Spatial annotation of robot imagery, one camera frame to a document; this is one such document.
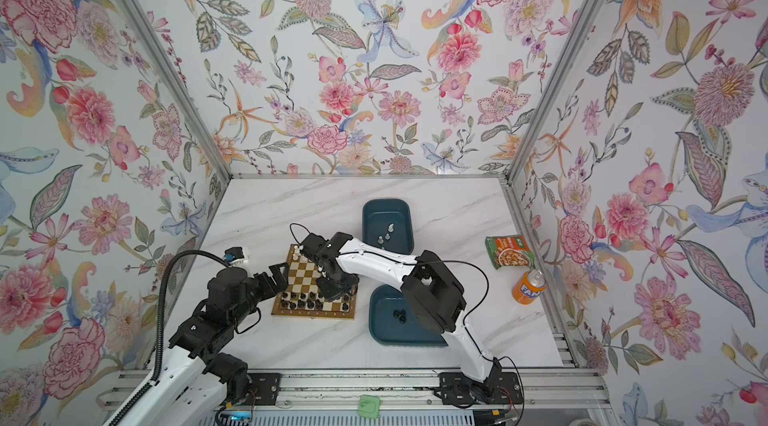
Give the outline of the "green snack packet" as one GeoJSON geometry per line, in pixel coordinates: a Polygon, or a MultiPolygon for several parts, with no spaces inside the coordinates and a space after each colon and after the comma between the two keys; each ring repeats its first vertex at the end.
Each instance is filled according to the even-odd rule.
{"type": "Polygon", "coordinates": [[[535,266],[535,256],[521,235],[486,237],[485,247],[496,270],[504,267],[532,269],[535,266]]]}

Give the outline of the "black chess pieces on board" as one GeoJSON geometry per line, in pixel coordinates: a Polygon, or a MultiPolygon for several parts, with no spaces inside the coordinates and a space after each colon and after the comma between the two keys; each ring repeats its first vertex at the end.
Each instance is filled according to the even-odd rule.
{"type": "Polygon", "coordinates": [[[280,312],[310,311],[323,313],[348,313],[352,310],[354,295],[345,294],[333,301],[328,301],[324,296],[315,291],[309,292],[283,292],[276,302],[280,312]]]}

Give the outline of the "far teal plastic bin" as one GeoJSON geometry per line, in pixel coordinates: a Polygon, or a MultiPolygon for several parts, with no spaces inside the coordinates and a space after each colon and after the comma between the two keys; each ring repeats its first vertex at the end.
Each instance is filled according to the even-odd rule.
{"type": "Polygon", "coordinates": [[[414,234],[409,205],[401,199],[374,199],[368,201],[362,210],[362,241],[380,249],[411,255],[414,251],[414,234]],[[389,224],[394,231],[388,232],[389,224]],[[384,238],[378,244],[378,237],[384,238]]]}

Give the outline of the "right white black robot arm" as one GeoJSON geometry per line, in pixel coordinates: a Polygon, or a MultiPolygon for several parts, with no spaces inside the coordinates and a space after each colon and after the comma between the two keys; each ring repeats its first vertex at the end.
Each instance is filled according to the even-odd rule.
{"type": "Polygon", "coordinates": [[[346,233],[337,233],[329,240],[310,233],[299,249],[320,272],[317,285],[328,300],[356,290],[362,277],[400,291],[416,321],[440,335],[458,361],[458,373],[438,375],[435,395],[443,404],[460,409],[525,405],[519,372],[506,371],[501,360],[475,337],[464,287],[437,254],[402,255],[346,233]]]}

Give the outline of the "orange soda can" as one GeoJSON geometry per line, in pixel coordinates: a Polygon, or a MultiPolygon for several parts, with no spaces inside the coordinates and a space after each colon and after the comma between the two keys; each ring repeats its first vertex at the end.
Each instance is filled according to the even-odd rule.
{"type": "Polygon", "coordinates": [[[546,287],[544,275],[537,269],[530,269],[512,288],[512,296],[519,304],[529,305],[539,298],[546,287]]]}

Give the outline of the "teal plastic bin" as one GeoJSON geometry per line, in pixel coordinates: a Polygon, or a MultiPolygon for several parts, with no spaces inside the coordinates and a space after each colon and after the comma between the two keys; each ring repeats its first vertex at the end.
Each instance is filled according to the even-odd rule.
{"type": "Polygon", "coordinates": [[[380,249],[411,255],[414,251],[414,234],[409,205],[401,199],[374,199],[368,201],[362,210],[362,241],[380,249]],[[389,224],[394,231],[388,232],[389,224]],[[378,244],[378,237],[384,238],[378,244]]]}
{"type": "Polygon", "coordinates": [[[369,333],[383,346],[446,347],[444,339],[416,320],[402,293],[390,286],[375,289],[369,304],[369,333]],[[404,309],[407,322],[401,324],[393,317],[394,310],[404,309]]]}

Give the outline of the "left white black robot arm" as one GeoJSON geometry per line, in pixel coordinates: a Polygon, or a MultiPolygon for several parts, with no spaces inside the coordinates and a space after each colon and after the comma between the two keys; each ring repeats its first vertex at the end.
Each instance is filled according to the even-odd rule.
{"type": "Polygon", "coordinates": [[[289,265],[252,275],[240,248],[223,257],[189,250],[166,266],[158,293],[153,367],[106,421],[108,425],[192,425],[217,407],[246,398],[252,381],[245,361],[223,351],[259,304],[288,286],[289,265]],[[171,274],[181,260],[199,256],[222,269],[209,281],[208,296],[170,337],[165,337],[165,306],[171,274]]]}

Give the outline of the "near teal plastic bin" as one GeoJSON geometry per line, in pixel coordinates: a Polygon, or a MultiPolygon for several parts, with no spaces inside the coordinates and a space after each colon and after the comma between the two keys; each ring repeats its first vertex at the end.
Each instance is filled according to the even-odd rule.
{"type": "Polygon", "coordinates": [[[369,304],[369,333],[383,346],[446,347],[444,339],[416,320],[402,293],[390,286],[375,289],[369,304]],[[393,317],[394,310],[404,309],[407,322],[401,324],[393,317]]]}

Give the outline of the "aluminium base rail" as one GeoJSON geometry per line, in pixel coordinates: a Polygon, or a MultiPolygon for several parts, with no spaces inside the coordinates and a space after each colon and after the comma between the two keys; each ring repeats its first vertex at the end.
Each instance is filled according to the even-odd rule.
{"type": "MultiPolygon", "coordinates": [[[[270,401],[266,410],[353,409],[363,395],[393,409],[442,409],[435,392],[448,369],[287,369],[251,370],[257,393],[270,401]]],[[[604,381],[594,370],[520,368],[516,371],[525,408],[609,409],[604,381]]]]}

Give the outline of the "black chess pieces in bin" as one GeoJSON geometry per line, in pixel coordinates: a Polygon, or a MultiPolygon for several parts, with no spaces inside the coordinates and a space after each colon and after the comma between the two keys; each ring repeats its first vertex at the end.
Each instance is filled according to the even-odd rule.
{"type": "Polygon", "coordinates": [[[407,322],[407,314],[404,309],[394,310],[393,317],[397,319],[401,324],[405,324],[407,322]]]}

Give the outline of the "wooden chess board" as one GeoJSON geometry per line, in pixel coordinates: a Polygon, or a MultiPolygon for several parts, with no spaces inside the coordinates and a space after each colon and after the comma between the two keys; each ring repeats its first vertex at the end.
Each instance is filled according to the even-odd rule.
{"type": "MultiPolygon", "coordinates": [[[[318,278],[321,278],[321,274],[316,269],[315,265],[301,254],[299,250],[299,246],[297,244],[293,244],[290,247],[289,253],[287,255],[286,263],[289,266],[288,276],[287,276],[288,287],[283,292],[315,291],[320,293],[319,288],[317,287],[317,284],[316,284],[316,280],[318,278]]],[[[352,302],[352,310],[348,313],[323,313],[323,312],[310,312],[310,311],[280,312],[277,310],[276,302],[281,298],[281,295],[282,295],[281,293],[278,297],[275,298],[271,315],[284,316],[284,317],[353,320],[355,317],[355,309],[356,309],[356,299],[357,299],[356,292],[357,290],[354,289],[353,293],[350,294],[350,295],[354,295],[355,299],[352,302]]]]}

